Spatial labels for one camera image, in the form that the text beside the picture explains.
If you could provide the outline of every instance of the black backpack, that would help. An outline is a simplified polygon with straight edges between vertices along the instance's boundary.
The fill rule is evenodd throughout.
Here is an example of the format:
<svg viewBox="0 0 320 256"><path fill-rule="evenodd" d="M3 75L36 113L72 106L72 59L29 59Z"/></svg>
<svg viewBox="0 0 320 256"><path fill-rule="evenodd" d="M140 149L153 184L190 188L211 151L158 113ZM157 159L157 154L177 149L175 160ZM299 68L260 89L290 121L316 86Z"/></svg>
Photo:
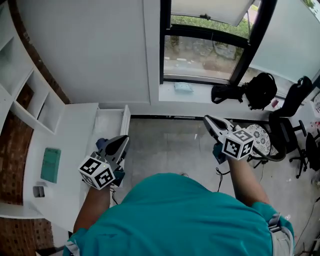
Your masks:
<svg viewBox="0 0 320 256"><path fill-rule="evenodd" d="M264 109L277 94L275 78L269 73L258 74L243 87L251 110Z"/></svg>

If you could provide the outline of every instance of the white wall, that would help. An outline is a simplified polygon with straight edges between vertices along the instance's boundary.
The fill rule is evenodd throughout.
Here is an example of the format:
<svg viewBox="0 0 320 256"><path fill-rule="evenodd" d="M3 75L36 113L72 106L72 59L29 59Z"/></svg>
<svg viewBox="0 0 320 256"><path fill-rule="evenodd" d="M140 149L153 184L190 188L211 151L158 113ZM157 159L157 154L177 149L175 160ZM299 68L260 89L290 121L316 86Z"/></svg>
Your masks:
<svg viewBox="0 0 320 256"><path fill-rule="evenodd" d="M296 82L320 69L320 22L301 0L278 0L250 66Z"/></svg>
<svg viewBox="0 0 320 256"><path fill-rule="evenodd" d="M149 102L143 0L18 0L31 42L73 103Z"/></svg>

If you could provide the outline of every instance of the person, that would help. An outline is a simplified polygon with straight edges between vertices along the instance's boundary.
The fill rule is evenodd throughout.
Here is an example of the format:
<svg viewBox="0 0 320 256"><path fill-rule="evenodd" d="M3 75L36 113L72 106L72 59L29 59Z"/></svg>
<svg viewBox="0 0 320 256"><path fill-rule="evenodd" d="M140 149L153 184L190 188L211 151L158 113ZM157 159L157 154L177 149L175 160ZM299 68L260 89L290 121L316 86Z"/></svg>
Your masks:
<svg viewBox="0 0 320 256"><path fill-rule="evenodd" d="M294 231L245 160L228 159L235 198L159 173L109 208L110 188L90 188L64 255L287 256Z"/></svg>

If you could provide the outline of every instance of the concrete floor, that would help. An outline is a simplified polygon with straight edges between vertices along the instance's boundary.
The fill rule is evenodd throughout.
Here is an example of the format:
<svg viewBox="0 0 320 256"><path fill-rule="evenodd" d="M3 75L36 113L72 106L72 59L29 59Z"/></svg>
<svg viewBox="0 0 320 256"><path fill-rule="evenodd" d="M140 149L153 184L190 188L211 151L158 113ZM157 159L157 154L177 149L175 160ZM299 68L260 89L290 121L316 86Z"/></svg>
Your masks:
<svg viewBox="0 0 320 256"><path fill-rule="evenodd" d="M218 190L221 172L229 171L225 162L219 165L212 155L215 140L209 135L202 121L167 119L132 119L129 136L130 150L125 161L126 175L123 188L117 188L115 198L119 202L133 186L156 173L187 173L208 190ZM294 151L281 162L268 162L254 169L258 181L265 189L272 206L289 218L297 242L307 224L313 204L320 197L320 190L311 184L315 172L308 169L296 179L298 161L289 163L297 155ZM220 192L235 196L230 175L225 175ZM296 253L309 248L320 230L320 201L305 229Z"/></svg>

